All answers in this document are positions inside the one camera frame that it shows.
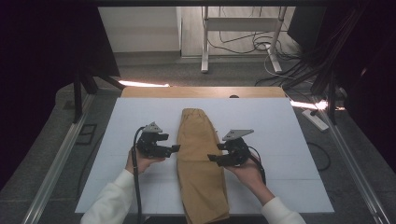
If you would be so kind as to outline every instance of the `black curtain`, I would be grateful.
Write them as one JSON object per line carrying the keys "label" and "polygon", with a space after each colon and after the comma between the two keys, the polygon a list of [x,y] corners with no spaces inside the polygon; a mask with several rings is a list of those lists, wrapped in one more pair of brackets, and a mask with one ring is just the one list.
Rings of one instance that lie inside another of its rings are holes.
{"label": "black curtain", "polygon": [[396,172],[396,29],[350,89],[345,106]]}
{"label": "black curtain", "polygon": [[0,187],[21,163],[76,72],[118,76],[97,7],[82,4],[0,6]]}

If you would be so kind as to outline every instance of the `power strip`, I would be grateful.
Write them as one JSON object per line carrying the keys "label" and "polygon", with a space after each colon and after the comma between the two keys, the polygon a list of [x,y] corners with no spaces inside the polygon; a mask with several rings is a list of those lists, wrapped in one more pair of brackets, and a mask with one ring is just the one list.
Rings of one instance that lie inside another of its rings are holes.
{"label": "power strip", "polygon": [[311,115],[311,110],[307,109],[303,112],[303,115],[308,118],[313,124],[315,124],[315,126],[317,126],[321,132],[324,132],[326,130],[329,129],[329,126],[327,126],[327,124],[325,122],[323,122],[320,118],[318,118],[318,116]]}

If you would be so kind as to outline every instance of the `pant leg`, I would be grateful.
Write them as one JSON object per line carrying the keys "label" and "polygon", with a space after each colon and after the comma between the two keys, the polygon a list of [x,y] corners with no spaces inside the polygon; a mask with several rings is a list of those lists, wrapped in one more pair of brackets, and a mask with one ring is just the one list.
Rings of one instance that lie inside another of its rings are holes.
{"label": "pant leg", "polygon": [[177,135],[177,174],[189,223],[229,217],[224,170],[207,157],[221,155],[218,136],[201,109],[184,109]]}

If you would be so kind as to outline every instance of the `hand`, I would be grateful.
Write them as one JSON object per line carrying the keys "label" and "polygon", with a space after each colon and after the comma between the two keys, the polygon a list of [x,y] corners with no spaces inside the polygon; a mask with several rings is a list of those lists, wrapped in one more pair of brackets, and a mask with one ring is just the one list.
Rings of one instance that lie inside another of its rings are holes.
{"label": "hand", "polygon": [[252,185],[263,184],[259,167],[252,159],[248,159],[240,166],[226,166],[224,168],[235,174],[239,181],[248,188]]}
{"label": "hand", "polygon": [[[140,154],[139,150],[136,151],[136,161],[137,161],[137,170],[139,174],[142,174],[146,171],[149,166],[154,162],[164,161],[165,158],[146,158]],[[125,165],[125,170],[129,171],[131,174],[134,173],[134,164],[132,162],[132,151],[129,150],[128,153],[128,161]]]}
{"label": "hand", "polygon": [[275,195],[262,182],[262,174],[259,167],[252,159],[248,159],[240,166],[226,166],[224,168],[233,172],[239,181],[248,187],[257,199],[259,199],[262,205],[275,198]]}

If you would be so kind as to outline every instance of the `metal frame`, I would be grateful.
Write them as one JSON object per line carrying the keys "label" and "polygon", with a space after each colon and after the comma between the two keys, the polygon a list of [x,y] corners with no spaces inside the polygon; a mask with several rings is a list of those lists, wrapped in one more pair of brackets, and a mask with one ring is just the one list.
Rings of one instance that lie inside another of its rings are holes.
{"label": "metal frame", "polygon": [[330,132],[332,135],[332,139],[336,144],[338,151],[340,152],[341,156],[344,159],[344,163],[348,168],[352,178],[355,181],[356,186],[358,187],[359,191],[361,192],[361,196],[363,200],[366,202],[367,207],[370,210],[374,220],[378,224],[390,224],[390,219],[388,218],[387,212],[385,211],[384,206],[379,201],[373,187],[368,182],[366,176],[363,173],[363,170],[359,166],[355,156],[352,153],[352,150],[347,145],[344,137],[341,135],[338,127],[333,125],[330,118],[327,116],[324,110],[319,110],[319,114],[325,120],[325,122],[329,125]]}
{"label": "metal frame", "polygon": [[285,18],[287,7],[281,7],[277,18],[209,18],[208,7],[205,7],[204,12],[204,43],[202,46],[202,62],[201,72],[207,73],[209,71],[209,49],[208,49],[208,32],[210,31],[236,31],[236,32],[274,32],[273,40],[268,48],[271,63],[276,73],[281,73],[282,68],[276,57],[276,42],[279,38],[280,30],[282,28],[283,20]]}
{"label": "metal frame", "polygon": [[69,157],[70,151],[73,148],[73,145],[76,142],[79,131],[81,130],[82,125],[84,124],[85,119],[87,118],[87,111],[90,109],[92,101],[94,99],[94,95],[87,95],[84,100],[83,112],[80,119],[76,123],[72,123],[66,138],[62,142],[61,147],[59,148],[58,153],[56,154],[55,159],[52,162],[49,171],[46,174],[46,177],[43,180],[43,183],[40,186],[35,198],[32,201],[32,204],[27,211],[25,218],[22,221],[22,224],[31,224],[38,223],[41,215],[44,212],[46,204],[50,198],[50,195],[58,181],[59,176],[61,175],[62,169]]}

